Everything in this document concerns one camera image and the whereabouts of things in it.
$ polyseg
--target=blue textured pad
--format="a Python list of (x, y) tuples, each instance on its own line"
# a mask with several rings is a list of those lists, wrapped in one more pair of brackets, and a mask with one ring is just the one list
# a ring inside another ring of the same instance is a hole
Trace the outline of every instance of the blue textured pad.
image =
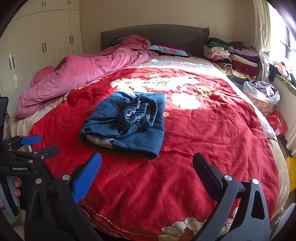
[(31, 137), (24, 137), (20, 143), (23, 144), (24, 146), (27, 145), (32, 145), (32, 144), (36, 144), (42, 141), (42, 137), (41, 136), (31, 136)]
[(99, 153), (95, 153), (73, 184), (72, 198), (75, 203), (78, 203), (79, 200), (85, 198), (92, 182), (101, 168), (101, 165), (102, 157)]

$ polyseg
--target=folded blue garment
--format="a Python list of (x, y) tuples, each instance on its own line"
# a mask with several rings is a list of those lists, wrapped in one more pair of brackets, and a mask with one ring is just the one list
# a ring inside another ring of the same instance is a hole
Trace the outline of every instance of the folded blue garment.
[(115, 92), (102, 100), (79, 133), (82, 142), (105, 151), (155, 159), (163, 136), (163, 93)]

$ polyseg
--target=red plastic package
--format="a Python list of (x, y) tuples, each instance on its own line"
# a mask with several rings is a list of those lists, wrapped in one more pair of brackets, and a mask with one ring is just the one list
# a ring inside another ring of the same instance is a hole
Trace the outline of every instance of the red plastic package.
[(274, 111), (266, 119), (276, 133), (276, 136), (282, 137), (287, 130), (287, 125), (281, 115), (277, 111)]

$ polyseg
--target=gray headboard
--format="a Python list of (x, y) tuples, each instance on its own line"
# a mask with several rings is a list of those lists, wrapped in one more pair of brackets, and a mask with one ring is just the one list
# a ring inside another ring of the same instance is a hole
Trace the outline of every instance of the gray headboard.
[(174, 24), (139, 25), (101, 32), (101, 50), (111, 46), (114, 39), (136, 34), (153, 44), (174, 45), (186, 49), (192, 56), (204, 58), (203, 45), (207, 44), (209, 28)]

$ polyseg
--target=metal screw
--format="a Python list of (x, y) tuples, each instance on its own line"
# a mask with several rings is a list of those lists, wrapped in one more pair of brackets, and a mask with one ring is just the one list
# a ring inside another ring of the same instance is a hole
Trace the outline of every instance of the metal screw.
[(252, 182), (253, 182), (254, 184), (259, 184), (259, 181), (258, 181), (256, 178), (254, 178), (254, 179), (252, 180)]
[(67, 181), (67, 180), (70, 179), (70, 175), (69, 175), (69, 174), (65, 174), (65, 175), (62, 177), (62, 179), (63, 179), (64, 181)]
[(227, 181), (231, 181), (231, 180), (232, 180), (232, 176), (230, 176), (230, 175), (225, 175), (225, 176), (224, 176), (224, 179), (227, 180)]
[(41, 182), (42, 182), (42, 179), (41, 179), (41, 178), (38, 178), (38, 179), (36, 179), (36, 181), (35, 181), (36, 184), (40, 184)]

